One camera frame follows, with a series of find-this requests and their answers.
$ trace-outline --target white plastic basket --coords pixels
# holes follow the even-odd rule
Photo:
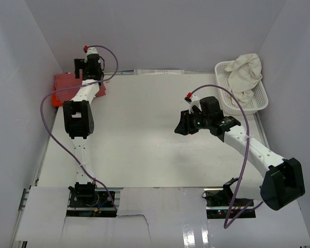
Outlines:
[[[226,72],[225,68],[229,62],[230,61],[220,62],[215,66],[217,85],[228,90],[228,76],[230,75],[230,72]],[[231,97],[221,89],[218,89],[218,91],[223,111],[230,115],[242,115],[240,109],[232,104]],[[242,106],[247,115],[255,114],[257,111],[265,109],[269,104],[269,99],[262,82],[259,82],[252,91],[254,92],[253,98],[247,105]]]

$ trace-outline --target white cloth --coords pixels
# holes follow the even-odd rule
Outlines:
[[[225,71],[231,72],[228,84],[233,95],[241,105],[246,105],[254,96],[252,89],[262,79],[262,65],[256,53],[241,55],[234,61],[230,61]],[[235,100],[232,104],[238,107]]]

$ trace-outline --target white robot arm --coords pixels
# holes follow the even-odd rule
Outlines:
[[[188,103],[192,96],[187,96]],[[246,150],[246,132],[241,123],[232,116],[224,116],[215,97],[206,97],[199,101],[201,110],[194,102],[192,108],[181,112],[180,122],[175,133],[188,135],[198,132],[200,129],[208,129],[221,141],[232,146],[244,155]],[[250,138],[248,160],[255,166],[264,178],[260,189],[249,192],[251,199],[263,200],[271,209],[279,210],[293,200],[304,195],[304,181],[302,167],[296,159],[285,159],[269,150],[256,139]],[[223,185],[223,189],[229,191],[227,195],[232,197],[230,186],[235,187],[237,179],[232,179]]]
[[[89,135],[93,133],[94,121],[90,104],[96,93],[100,90],[101,83],[93,83],[103,79],[100,56],[96,48],[84,47],[85,59],[75,59],[75,75],[79,78],[79,70],[83,70],[83,85],[70,101],[63,104],[64,121],[66,132],[71,137],[75,156],[79,159],[86,171],[94,176],[88,147]],[[85,184],[91,179],[76,164],[76,182]]]

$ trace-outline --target red towel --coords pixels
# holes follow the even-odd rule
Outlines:
[[[82,84],[82,77],[83,75],[80,75],[79,79],[75,78],[74,73],[63,73],[63,74],[56,74],[54,85],[55,89],[64,89],[69,87],[74,87]],[[56,99],[63,103],[64,101],[70,101],[78,92],[79,89],[70,89],[70,90],[64,90],[55,93]],[[104,84],[101,85],[100,90],[95,95],[96,97],[104,96],[105,95],[105,86]]]

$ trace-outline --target wire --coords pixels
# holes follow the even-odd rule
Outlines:
[[[240,210],[241,207],[242,207],[242,200],[241,200],[241,202],[240,202],[240,206],[239,206],[238,210]]]
[[[99,56],[99,57],[100,57],[100,59],[102,59],[102,61],[103,61],[103,69],[102,69],[102,71],[104,71],[104,68],[105,68],[104,58],[101,57],[101,56]]]
[[[255,211],[255,210],[258,209],[262,204],[263,204],[263,202],[261,201],[256,207],[254,207],[254,208],[252,208],[252,209],[247,209],[245,212],[252,212],[252,211]]]
[[[105,188],[105,190],[106,190],[106,192],[107,192],[107,194],[108,194],[110,200],[111,200],[112,203],[113,203],[113,207],[114,207],[115,210],[117,211],[117,207],[116,207],[116,205],[114,204],[114,200],[113,200],[113,198],[112,198],[112,196],[111,196],[111,194],[110,194],[108,188],[106,187],[106,185],[104,185],[104,183],[102,183],[101,181],[99,181],[99,180],[96,179],[95,177],[92,177],[92,176],[87,172],[87,170],[86,170],[85,167],[82,165],[82,163],[79,161],[79,159],[78,159],[71,151],[69,151],[69,149],[68,149],[67,147],[65,147],[65,146],[53,135],[52,131],[50,130],[50,128],[48,127],[48,125],[47,125],[47,123],[46,123],[45,116],[44,116],[44,114],[43,114],[43,104],[45,103],[45,100],[46,100],[49,96],[51,96],[51,95],[53,95],[53,94],[55,94],[55,93],[57,93],[57,92],[65,91],[65,90],[79,89],[79,88],[83,88],[83,87],[86,87],[86,86],[89,86],[89,85],[92,85],[92,84],[102,83],[102,82],[105,82],[105,81],[108,81],[108,80],[112,79],[112,78],[116,75],[116,73],[117,73],[117,71],[118,71],[118,60],[117,60],[116,55],[115,55],[110,49],[108,49],[108,48],[106,48],[106,47],[104,47],[104,46],[102,46],[102,45],[90,45],[90,46],[88,46],[88,47],[89,47],[89,48],[103,48],[103,49],[106,49],[107,51],[109,51],[109,52],[114,56],[114,58],[115,58],[115,60],[116,60],[116,70],[115,70],[114,74],[111,75],[108,79],[103,79],[103,80],[100,80],[100,81],[94,81],[94,82],[89,83],[89,84],[84,84],[84,85],[79,85],[79,86],[74,86],[74,87],[64,88],[64,89],[57,89],[57,90],[52,91],[51,93],[47,94],[47,95],[42,99],[42,101],[41,101],[41,103],[40,103],[40,115],[41,115],[42,123],[43,123],[43,125],[45,126],[45,129],[46,129],[47,133],[50,135],[50,137],[51,137],[64,151],[66,151],[68,154],[70,154],[70,155],[76,160],[77,164],[81,167],[81,169],[83,170],[83,172],[84,172],[90,179],[92,179],[93,181],[95,181],[95,182],[101,184],[101,185]]]
[[[97,201],[95,202],[94,205],[87,205],[87,204],[85,204],[85,205],[88,206],[88,207],[94,207],[96,204],[98,204],[99,200],[100,200],[100,197],[99,197],[99,194],[98,194],[98,199],[97,199]]]
[[[233,208],[232,210],[235,211],[235,210],[238,208],[238,205],[237,205],[237,203],[234,203],[233,206],[234,206],[234,208]]]
[[[210,192],[203,192],[202,195],[201,195],[201,197],[202,197],[203,199],[208,199],[208,198],[210,197],[210,195],[208,195],[208,196],[207,196],[207,195],[206,195],[206,196],[203,196],[203,194],[207,194],[207,193],[210,194],[210,195],[212,195],[212,197],[214,197],[214,194],[212,194],[212,193],[210,193]]]
[[[106,204],[106,201],[104,201],[104,202],[98,207],[98,209],[102,208],[105,204]]]
[[[196,88],[195,90],[193,90],[191,93],[194,94],[196,91],[198,91],[199,89],[202,89],[202,88],[205,88],[205,87],[215,87],[215,88],[219,88],[223,91],[225,91],[226,93],[228,93],[232,99],[235,100],[235,102],[237,103],[239,109],[241,110],[241,113],[243,115],[243,119],[246,123],[246,150],[244,152],[244,159],[243,159],[243,163],[242,163],[242,167],[241,167],[241,171],[240,171],[240,175],[239,175],[239,178],[238,178],[238,182],[237,182],[237,186],[236,186],[236,189],[234,190],[234,193],[233,193],[233,196],[232,196],[232,199],[231,199],[231,202],[229,203],[229,207],[228,207],[228,210],[227,210],[227,213],[226,213],[226,218],[225,218],[225,221],[224,221],[224,229],[227,229],[232,223],[234,220],[236,220],[243,212],[244,210],[249,207],[249,205],[253,202],[253,200],[249,201],[246,206],[244,206],[244,208],[242,210],[240,210],[232,219],[230,222],[228,222],[228,219],[229,219],[229,215],[231,213],[231,210],[232,210],[232,207],[233,207],[233,204],[236,200],[236,197],[237,197],[237,194],[238,194],[238,190],[239,190],[239,187],[240,187],[240,184],[241,184],[241,181],[242,181],[242,176],[243,176],[243,173],[244,173],[244,170],[246,168],[246,164],[247,164],[247,160],[248,160],[248,152],[249,152],[249,146],[250,146],[250,138],[249,138],[249,135],[250,135],[250,128],[249,128],[249,123],[248,123],[248,120],[247,120],[247,116],[246,116],[246,113],[244,112],[240,102],[238,101],[238,99],[227,89],[225,89],[224,87],[222,86],[219,86],[219,85],[215,85],[215,84],[206,84],[206,85],[202,85],[198,88]]]

